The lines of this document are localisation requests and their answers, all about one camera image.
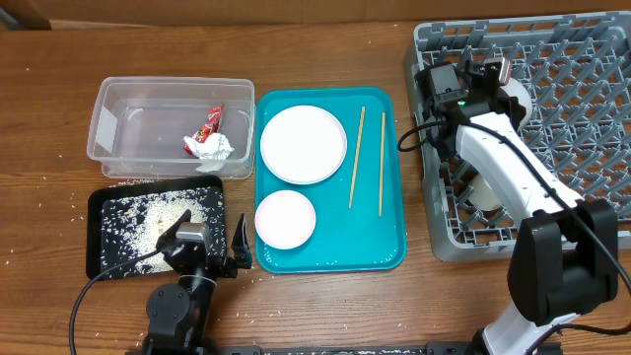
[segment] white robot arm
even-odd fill
[[[398,143],[400,151],[411,151],[420,145],[401,148],[403,140],[431,128],[427,139],[439,156],[459,154],[471,163],[520,226],[508,272],[513,301],[473,337],[475,355],[524,355],[557,324],[591,312],[617,293],[615,211],[604,200],[583,201],[519,138],[516,129],[526,124],[531,101],[509,77],[504,59],[425,68],[415,80],[426,123]],[[515,88],[522,92],[511,93]],[[576,249],[562,250],[562,238]]]
[[[583,200],[578,192],[559,181],[541,164],[522,142],[505,114],[488,112],[472,117],[470,121],[493,129],[519,147],[539,174],[556,189],[570,207],[576,207],[577,201]],[[472,127],[459,127],[456,134],[456,151],[488,181],[516,225],[519,225],[522,219],[532,217],[534,211],[554,213],[563,209],[550,198],[522,160],[506,144],[488,133]],[[537,326],[525,319],[515,303],[511,302],[502,315],[484,329],[482,337],[489,355],[524,355],[526,350],[553,325],[570,322],[578,316],[571,313],[557,317],[549,324]]]

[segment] candy wrapper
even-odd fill
[[[218,161],[226,160],[235,151],[230,146],[228,138],[221,133],[209,135],[204,143],[198,143],[190,137],[184,137],[184,142],[186,142],[195,157],[202,162],[207,161],[197,168],[202,173],[221,170],[224,167],[224,163]]]
[[[219,131],[219,123],[224,115],[224,107],[213,107],[208,110],[208,121],[201,129],[192,135],[192,139],[199,143],[204,143],[208,136]],[[186,153],[193,155],[188,144],[184,143],[184,150]]]

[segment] red wrapper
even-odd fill
[[[224,107],[213,107],[208,110],[208,121],[197,132],[192,135],[192,138],[199,143],[204,143],[208,136],[219,130],[219,123],[224,115]],[[188,145],[184,143],[184,150],[186,153],[193,155],[188,148]]]

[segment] clear plastic container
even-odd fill
[[[224,106],[219,132],[235,149],[228,159],[199,160],[184,150],[207,121],[208,109]],[[254,157],[254,84],[245,79],[113,77],[101,84],[90,123],[88,156],[109,178],[223,179],[251,175]],[[212,165],[213,172],[198,170]]]

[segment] large white plate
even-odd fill
[[[332,176],[346,156],[346,133],[329,111],[293,106],[278,112],[263,129],[260,155],[269,171],[294,184]]]

